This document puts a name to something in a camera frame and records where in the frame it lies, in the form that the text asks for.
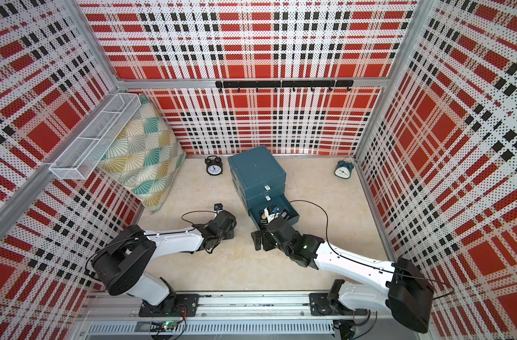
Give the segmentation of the black cookie packet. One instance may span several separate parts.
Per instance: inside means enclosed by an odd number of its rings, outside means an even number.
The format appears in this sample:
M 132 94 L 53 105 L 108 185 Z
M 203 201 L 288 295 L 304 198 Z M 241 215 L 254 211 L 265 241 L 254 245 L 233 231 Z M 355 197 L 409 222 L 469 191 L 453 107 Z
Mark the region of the black cookie packet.
M 260 226 L 260 228 L 265 228 L 268 225 L 268 218 L 265 213 L 261 214 L 258 225 Z

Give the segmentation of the teal bottom drawer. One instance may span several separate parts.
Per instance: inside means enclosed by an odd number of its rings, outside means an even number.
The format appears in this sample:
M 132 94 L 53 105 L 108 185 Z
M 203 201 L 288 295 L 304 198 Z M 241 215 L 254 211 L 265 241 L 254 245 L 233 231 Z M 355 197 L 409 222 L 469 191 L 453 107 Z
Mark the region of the teal bottom drawer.
M 300 219 L 296 209 L 283 194 L 251 207 L 248 213 L 259 230 L 265 230 L 275 218 L 282 218 L 291 225 L 295 225 Z

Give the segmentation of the teal drawer cabinet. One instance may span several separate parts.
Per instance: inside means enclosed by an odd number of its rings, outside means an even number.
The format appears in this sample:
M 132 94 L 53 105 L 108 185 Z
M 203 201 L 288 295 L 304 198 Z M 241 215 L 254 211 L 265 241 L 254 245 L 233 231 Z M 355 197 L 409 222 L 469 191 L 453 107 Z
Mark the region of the teal drawer cabinet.
M 247 212 L 259 203 L 285 195 L 286 172 L 266 146 L 235 154 L 228 163 L 234 188 Z

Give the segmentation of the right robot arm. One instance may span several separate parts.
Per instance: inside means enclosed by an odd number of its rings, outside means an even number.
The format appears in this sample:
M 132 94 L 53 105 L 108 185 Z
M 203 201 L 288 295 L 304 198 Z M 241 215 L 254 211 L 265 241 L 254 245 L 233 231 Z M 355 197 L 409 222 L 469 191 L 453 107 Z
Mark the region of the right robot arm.
M 408 259 L 379 261 L 331 245 L 326 239 L 301 234 L 282 218 L 251 234 L 257 251 L 279 249 L 303 268 L 341 275 L 329 292 L 333 312 L 389 312 L 402 326 L 429 331 L 434 287 Z

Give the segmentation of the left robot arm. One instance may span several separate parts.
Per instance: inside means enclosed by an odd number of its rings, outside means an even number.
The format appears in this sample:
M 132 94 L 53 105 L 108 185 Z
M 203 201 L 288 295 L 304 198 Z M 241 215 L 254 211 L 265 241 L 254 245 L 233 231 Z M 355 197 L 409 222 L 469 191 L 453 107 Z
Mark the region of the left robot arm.
M 216 212 L 204 225 L 193 224 L 169 232 L 147 231 L 131 225 L 98 250 L 88 263 L 111 296 L 127 294 L 158 307 L 173 300 L 175 291 L 165 280 L 146 272 L 149 262 L 171 254 L 210 254 L 221 241 L 234 238 L 236 225 L 236 218 L 227 211 Z

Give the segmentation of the black alarm clock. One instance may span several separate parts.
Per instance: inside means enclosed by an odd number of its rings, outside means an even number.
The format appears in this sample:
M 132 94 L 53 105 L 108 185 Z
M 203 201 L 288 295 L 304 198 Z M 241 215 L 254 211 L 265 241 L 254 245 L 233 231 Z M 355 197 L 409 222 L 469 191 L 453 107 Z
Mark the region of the black alarm clock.
M 210 176 L 219 176 L 223 173 L 223 161 L 215 155 L 207 156 L 205 159 L 206 172 Z

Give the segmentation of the teal alarm clock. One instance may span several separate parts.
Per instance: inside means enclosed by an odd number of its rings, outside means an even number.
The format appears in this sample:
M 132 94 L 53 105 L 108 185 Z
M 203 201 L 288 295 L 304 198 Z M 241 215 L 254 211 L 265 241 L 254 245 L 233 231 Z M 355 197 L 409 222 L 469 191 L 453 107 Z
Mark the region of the teal alarm clock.
M 350 179 L 353 169 L 354 169 L 354 164 L 352 161 L 340 160 L 336 163 L 334 175 L 341 179 Z

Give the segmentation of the patterned pillow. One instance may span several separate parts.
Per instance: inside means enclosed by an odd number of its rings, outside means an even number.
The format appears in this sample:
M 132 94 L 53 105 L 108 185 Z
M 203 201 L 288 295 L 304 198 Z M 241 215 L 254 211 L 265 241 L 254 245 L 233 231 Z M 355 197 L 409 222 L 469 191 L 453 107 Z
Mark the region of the patterned pillow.
M 155 105 L 140 107 L 108 148 L 98 168 L 134 195 L 151 214 L 165 203 L 186 152 Z

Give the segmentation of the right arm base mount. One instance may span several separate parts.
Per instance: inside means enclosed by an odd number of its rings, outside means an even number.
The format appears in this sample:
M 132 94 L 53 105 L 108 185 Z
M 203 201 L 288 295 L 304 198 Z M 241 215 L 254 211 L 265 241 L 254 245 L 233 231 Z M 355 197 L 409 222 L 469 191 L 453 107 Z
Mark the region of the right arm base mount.
M 350 310 L 339 301 L 340 289 L 345 283 L 342 279 L 336 279 L 328 293 L 310 293 L 310 312 L 312 316 L 366 316 L 366 309 Z

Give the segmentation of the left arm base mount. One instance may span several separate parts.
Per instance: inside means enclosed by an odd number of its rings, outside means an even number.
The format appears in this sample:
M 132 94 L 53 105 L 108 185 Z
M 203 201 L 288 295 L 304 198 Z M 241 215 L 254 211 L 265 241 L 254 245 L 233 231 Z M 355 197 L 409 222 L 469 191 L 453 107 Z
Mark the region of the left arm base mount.
M 160 278 L 169 289 L 168 296 L 158 305 L 154 306 L 142 301 L 139 311 L 140 317 L 168 317 L 181 312 L 186 317 L 194 317 L 198 308 L 199 294 L 178 294 L 171 285 L 163 278 Z

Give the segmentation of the black hook rail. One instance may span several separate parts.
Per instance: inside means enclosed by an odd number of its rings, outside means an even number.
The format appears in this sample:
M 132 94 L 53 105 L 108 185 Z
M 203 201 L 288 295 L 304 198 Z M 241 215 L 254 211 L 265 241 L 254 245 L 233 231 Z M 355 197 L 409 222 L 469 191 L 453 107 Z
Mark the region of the black hook rail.
M 354 80 L 270 80 L 270 81 L 217 81 L 217 89 L 278 89 L 278 88 L 342 88 L 348 89 L 354 85 Z

